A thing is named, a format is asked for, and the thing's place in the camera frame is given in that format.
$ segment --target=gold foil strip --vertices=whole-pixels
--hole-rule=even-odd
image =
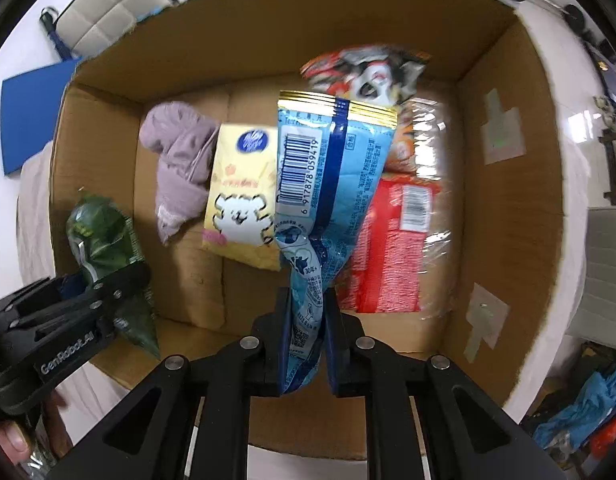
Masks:
[[[335,102],[336,97],[329,94],[282,90],[279,94],[278,106],[298,112],[333,116]],[[397,127],[395,108],[370,105],[359,101],[350,101],[347,119],[393,129]]]

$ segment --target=purple cloth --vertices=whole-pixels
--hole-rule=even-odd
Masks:
[[[146,115],[139,140],[159,153],[155,212],[164,245],[205,210],[218,133],[218,122],[187,103],[162,103]]]

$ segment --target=green plastic bag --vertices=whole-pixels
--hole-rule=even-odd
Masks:
[[[83,196],[66,222],[66,233],[70,250],[88,283],[144,259],[133,220],[121,213],[109,198]],[[159,359],[150,286],[123,301],[115,314],[117,331]]]

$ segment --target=finger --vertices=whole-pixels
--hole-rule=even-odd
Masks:
[[[68,402],[63,398],[62,394],[60,394],[57,390],[53,390],[50,393],[50,402],[52,402],[55,406],[59,408],[67,408]]]
[[[30,457],[30,443],[16,422],[0,422],[0,446],[13,464]]]
[[[57,397],[64,402],[64,405],[66,404],[59,394],[57,394]],[[50,447],[57,457],[61,458],[72,449],[72,440],[66,431],[66,425],[59,413],[59,409],[57,409],[55,401],[54,396],[50,396],[44,402],[44,425],[48,439],[50,439]]]

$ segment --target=blue logo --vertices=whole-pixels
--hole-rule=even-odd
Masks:
[[[308,267],[308,259],[296,256],[294,258],[290,258],[290,260],[296,267],[297,272],[303,276],[305,274],[306,267]]]
[[[294,244],[299,239],[299,236],[301,236],[301,229],[295,226],[288,227],[277,233],[277,238],[284,244]]]
[[[264,130],[248,130],[237,140],[237,149],[242,153],[263,152],[267,147],[267,133]]]

